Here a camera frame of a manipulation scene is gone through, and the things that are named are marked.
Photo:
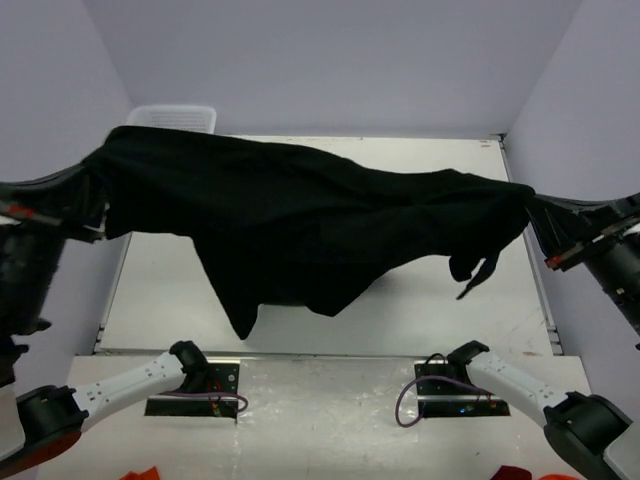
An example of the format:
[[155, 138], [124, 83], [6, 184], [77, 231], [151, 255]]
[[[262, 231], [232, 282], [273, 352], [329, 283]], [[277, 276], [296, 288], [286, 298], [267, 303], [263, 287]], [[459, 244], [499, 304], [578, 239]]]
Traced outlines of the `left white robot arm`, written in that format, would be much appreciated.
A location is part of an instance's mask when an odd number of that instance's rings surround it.
[[47, 385], [15, 392], [14, 365], [29, 348], [15, 342], [50, 327], [41, 316], [69, 239], [105, 238], [108, 201], [73, 167], [44, 178], [1, 185], [1, 476], [39, 466], [69, 450], [109, 416], [154, 395], [195, 393], [207, 361], [191, 341], [175, 343], [149, 363], [80, 387]]

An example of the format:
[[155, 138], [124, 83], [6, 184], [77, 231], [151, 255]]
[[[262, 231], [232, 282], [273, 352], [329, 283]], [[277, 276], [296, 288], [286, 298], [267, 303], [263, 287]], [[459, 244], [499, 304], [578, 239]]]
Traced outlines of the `black t shirt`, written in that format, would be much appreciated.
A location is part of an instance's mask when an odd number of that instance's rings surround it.
[[108, 238], [191, 239], [241, 339], [262, 305], [333, 317], [427, 256], [472, 289], [528, 225], [534, 197], [454, 169], [396, 173], [299, 145], [134, 126], [112, 130], [82, 167], [105, 192]]

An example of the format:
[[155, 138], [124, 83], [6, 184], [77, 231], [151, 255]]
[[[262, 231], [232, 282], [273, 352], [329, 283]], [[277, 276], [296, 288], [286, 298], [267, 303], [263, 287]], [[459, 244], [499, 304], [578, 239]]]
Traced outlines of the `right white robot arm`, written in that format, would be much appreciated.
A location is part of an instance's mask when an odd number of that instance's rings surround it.
[[[579, 201], [538, 195], [528, 208], [546, 265], [583, 264], [632, 328], [639, 327], [639, 196]], [[549, 385], [471, 341], [451, 352], [448, 385], [497, 395], [540, 426], [556, 452], [587, 479], [639, 476], [639, 424], [606, 398]]]

